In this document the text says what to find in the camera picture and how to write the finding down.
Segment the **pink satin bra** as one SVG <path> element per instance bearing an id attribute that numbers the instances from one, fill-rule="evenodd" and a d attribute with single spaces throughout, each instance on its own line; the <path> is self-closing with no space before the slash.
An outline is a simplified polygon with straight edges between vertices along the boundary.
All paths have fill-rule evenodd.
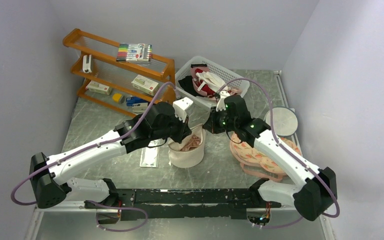
<path id="1" fill-rule="evenodd" d="M 190 140 L 180 148 L 181 152 L 189 152 L 194 149 L 197 149 L 202 143 L 202 139 L 197 135 L 192 135 Z"/>

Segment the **beige mesh laundry bag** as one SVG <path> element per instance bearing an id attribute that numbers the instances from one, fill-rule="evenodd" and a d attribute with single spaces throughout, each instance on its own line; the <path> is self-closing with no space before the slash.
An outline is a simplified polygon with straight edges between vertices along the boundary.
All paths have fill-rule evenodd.
<path id="1" fill-rule="evenodd" d="M 199 124 L 191 128 L 191 135 L 186 137 L 182 143 L 174 142 L 173 140 L 168 141 L 168 159 L 169 164 L 178 168 L 186 169 L 191 168 L 199 164 L 205 154 L 205 141 L 206 141 L 206 132 L 203 129 L 203 125 Z M 201 138 L 201 145 L 191 151 L 180 151 L 192 137 L 192 135 L 197 135 Z"/>

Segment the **clear packaged tool sleeve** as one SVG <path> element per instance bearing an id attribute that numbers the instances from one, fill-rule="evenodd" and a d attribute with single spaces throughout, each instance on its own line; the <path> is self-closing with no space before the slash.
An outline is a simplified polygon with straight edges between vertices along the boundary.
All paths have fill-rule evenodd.
<path id="1" fill-rule="evenodd" d="M 143 148 L 141 150 L 139 166 L 141 168 L 157 168 L 159 163 L 159 153 L 159 147 Z"/>

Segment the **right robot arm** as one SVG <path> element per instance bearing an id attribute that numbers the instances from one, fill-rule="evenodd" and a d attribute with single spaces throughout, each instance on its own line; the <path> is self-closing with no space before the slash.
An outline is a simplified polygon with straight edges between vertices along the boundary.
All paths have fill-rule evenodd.
<path id="1" fill-rule="evenodd" d="M 209 110 L 203 128 L 212 134 L 234 132 L 242 142 L 273 160 L 292 180 L 291 184 L 263 180 L 250 193 L 250 202 L 262 207 L 267 202 L 292 206 L 306 220 L 340 214 L 335 172 L 321 169 L 285 144 L 264 120 L 254 118 L 239 95 L 220 99 Z"/>

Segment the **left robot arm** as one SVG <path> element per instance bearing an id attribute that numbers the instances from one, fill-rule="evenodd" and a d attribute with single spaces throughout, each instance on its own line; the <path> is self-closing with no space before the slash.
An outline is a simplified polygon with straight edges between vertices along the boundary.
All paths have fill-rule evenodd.
<path id="1" fill-rule="evenodd" d="M 181 143 L 192 133 L 186 110 L 193 101 L 185 97 L 173 104 L 159 102 L 148 112 L 126 120 L 103 136 L 60 154 L 46 156 L 40 152 L 31 157 L 30 178 L 36 205 L 54 207 L 63 201 L 92 200 L 106 208 L 119 200 L 114 184 L 108 179 L 87 180 L 75 176 L 85 168 L 117 156 L 148 148 L 155 140 Z"/>

